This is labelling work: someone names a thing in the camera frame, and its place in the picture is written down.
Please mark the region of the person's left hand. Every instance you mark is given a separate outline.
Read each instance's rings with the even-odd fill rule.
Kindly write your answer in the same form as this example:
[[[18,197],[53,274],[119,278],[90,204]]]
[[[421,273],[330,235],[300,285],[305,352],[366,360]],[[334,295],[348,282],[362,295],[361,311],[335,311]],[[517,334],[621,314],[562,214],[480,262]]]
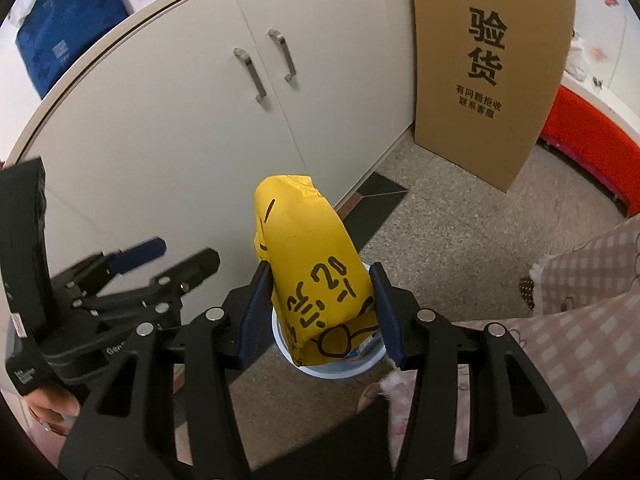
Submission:
[[[58,384],[32,390],[24,400],[40,424],[62,436],[70,432],[81,409],[76,396]]]

